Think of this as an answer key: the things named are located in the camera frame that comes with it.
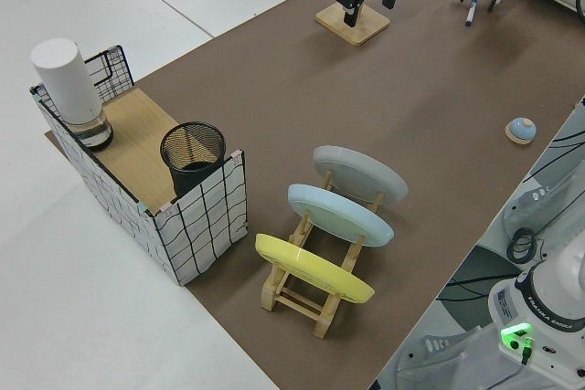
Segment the wooden stand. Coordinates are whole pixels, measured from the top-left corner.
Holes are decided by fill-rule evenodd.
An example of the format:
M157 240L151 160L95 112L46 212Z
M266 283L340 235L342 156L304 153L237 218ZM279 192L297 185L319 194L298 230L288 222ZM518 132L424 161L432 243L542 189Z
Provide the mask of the wooden stand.
M323 189L330 191L331 186L331 171L325 175ZM378 206L382 202L384 195L380 194L376 201L369 205L368 209L371 212L376 212ZM309 223L309 213L304 214L301 222L294 230L294 233L289 236L289 242L297 247L304 247L304 244L313 230L313 225ZM360 237L356 243L349 246L349 250L346 253L346 257L341 266L342 269L351 273L356 265L357 257L364 244L365 237ZM261 294L261 305L267 311L272 311L274 304L278 301L295 311L306 315L310 319L315 320L315 326L313 334L319 338L324 338L329 326L335 317L337 307L341 301L341 297L338 294L329 294L325 301L325 304L319 305L312 300L307 299L303 295L287 288L286 281L289 278L290 273L272 264L271 274L268 276L264 285L262 286Z
M176 197L160 144L177 122L136 87L109 100L103 110L113 141L95 156L155 214Z
M317 13L315 20L354 46L366 43L386 29L390 23L386 17L366 5L360 7L359 17L354 27L344 23L344 15L342 6L333 4Z

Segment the grid pattern box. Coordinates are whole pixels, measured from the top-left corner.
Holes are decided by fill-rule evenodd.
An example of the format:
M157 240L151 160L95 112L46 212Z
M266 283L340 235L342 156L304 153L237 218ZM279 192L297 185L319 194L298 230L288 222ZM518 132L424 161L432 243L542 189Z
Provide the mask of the grid pattern box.
M86 60L86 66L103 103L133 86L120 46ZM189 193L152 213L73 135L43 84L30 92L63 152L104 210L178 285L207 270L248 233L244 152L234 152Z

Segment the storage box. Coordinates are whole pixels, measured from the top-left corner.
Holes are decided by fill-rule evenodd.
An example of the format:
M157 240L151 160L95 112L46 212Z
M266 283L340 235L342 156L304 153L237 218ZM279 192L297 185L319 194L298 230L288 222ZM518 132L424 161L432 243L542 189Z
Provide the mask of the storage box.
M244 153L234 152L200 185L174 198L158 147L160 133L176 122L133 86L122 47L101 52L86 65L114 129L114 141L103 152L91 152L72 134L42 84L31 93L63 152L110 217L173 281L185 285L248 233Z

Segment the green light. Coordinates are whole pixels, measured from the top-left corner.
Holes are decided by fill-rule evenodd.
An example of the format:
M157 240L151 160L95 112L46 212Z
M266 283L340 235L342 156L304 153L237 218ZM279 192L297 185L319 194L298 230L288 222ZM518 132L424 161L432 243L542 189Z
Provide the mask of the green light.
M502 336L505 336L520 331L530 332L532 331L532 326L530 323L519 323L515 324L514 326L510 326L509 328L504 328L502 331L500 331L500 333L502 333Z
M508 328L504 328L500 331L500 335L502 336L502 342L504 345L508 347L512 347L512 342L515 340L516 337L521 337L526 335L528 332L532 331L532 326L530 323L519 323L515 324L514 326L510 326ZM526 339L526 345L529 347L530 339Z

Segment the yellow plate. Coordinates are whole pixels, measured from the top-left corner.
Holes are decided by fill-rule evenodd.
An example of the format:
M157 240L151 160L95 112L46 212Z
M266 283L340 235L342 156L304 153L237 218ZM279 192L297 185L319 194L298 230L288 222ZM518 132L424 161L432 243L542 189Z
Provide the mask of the yellow plate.
M374 295L372 287L353 274L276 237L256 235L256 251L293 276L344 300L365 303Z

